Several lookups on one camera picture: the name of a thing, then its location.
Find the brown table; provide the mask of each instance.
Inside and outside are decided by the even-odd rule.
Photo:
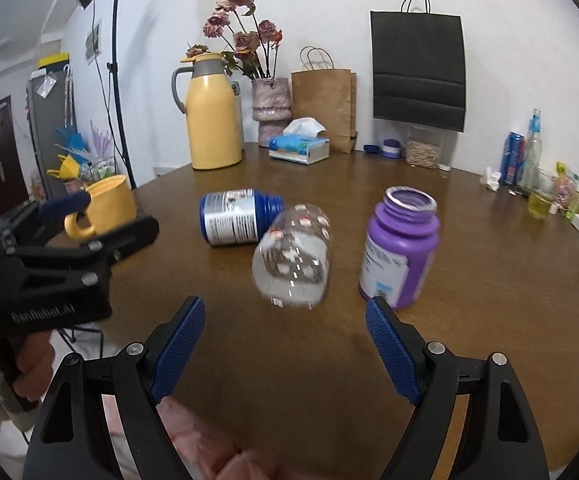
[[[336,479],[377,479],[412,408],[395,392],[367,335],[358,292],[365,229],[385,189],[413,186],[439,203],[441,244],[417,303],[399,314],[455,354],[508,356],[534,410],[551,468],[579,449],[579,234],[561,216],[536,221],[526,202],[471,173],[334,153],[314,166],[269,160],[256,145],[218,171],[186,166],[137,190],[160,221],[153,247],[114,271],[119,344],[142,341],[185,297],[207,304],[207,326],[175,396],[244,446]],[[198,228],[202,194],[254,187],[286,204],[314,203],[332,221],[324,303],[278,308],[253,285],[254,246],[210,248]],[[457,404],[437,478],[451,466]]]

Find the yellow liquid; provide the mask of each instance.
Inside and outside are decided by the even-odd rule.
[[[527,212],[534,218],[543,220],[549,215],[549,207],[552,205],[554,197],[541,193],[540,191],[533,191],[529,196],[529,204],[527,204]]]

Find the finger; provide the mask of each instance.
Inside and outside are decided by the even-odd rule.
[[[30,371],[45,355],[48,348],[51,348],[49,332],[37,332],[30,334],[25,339],[22,348],[16,356],[16,366],[23,374]]]
[[[38,400],[48,389],[54,371],[52,362],[54,361],[54,348],[49,346],[47,352],[41,357],[38,363],[27,373],[21,375],[13,384],[14,391],[21,397],[29,400]]]

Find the bottle cap opening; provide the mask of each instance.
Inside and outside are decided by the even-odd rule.
[[[394,186],[385,191],[387,198],[408,211],[436,211],[436,201],[427,193],[407,186]]]

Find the black shopping bag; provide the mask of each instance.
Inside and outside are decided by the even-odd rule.
[[[465,48],[460,16],[371,12],[374,117],[462,132]]]

